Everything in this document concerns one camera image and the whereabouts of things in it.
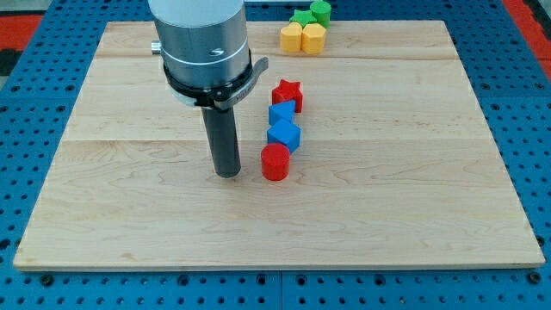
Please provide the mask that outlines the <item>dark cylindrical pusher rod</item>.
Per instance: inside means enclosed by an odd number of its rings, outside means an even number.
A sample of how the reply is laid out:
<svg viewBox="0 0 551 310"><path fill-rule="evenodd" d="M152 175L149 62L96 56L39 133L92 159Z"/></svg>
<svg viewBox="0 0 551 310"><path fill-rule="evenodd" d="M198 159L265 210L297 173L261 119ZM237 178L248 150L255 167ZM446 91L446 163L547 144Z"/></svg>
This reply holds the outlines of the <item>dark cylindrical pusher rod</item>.
<svg viewBox="0 0 551 310"><path fill-rule="evenodd" d="M204 108L201 112L216 174L224 178L237 176L241 163L233 108Z"/></svg>

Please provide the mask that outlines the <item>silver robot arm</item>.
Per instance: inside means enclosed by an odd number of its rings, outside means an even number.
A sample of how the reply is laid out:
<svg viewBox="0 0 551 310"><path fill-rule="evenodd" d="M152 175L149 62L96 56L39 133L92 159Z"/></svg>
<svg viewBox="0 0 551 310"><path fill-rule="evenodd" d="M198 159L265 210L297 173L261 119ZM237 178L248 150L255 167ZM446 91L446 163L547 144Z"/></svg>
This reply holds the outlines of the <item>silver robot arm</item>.
<svg viewBox="0 0 551 310"><path fill-rule="evenodd" d="M242 0L149 0L164 73L178 95L201 108L217 175L241 168L233 108L216 106L251 80Z"/></svg>

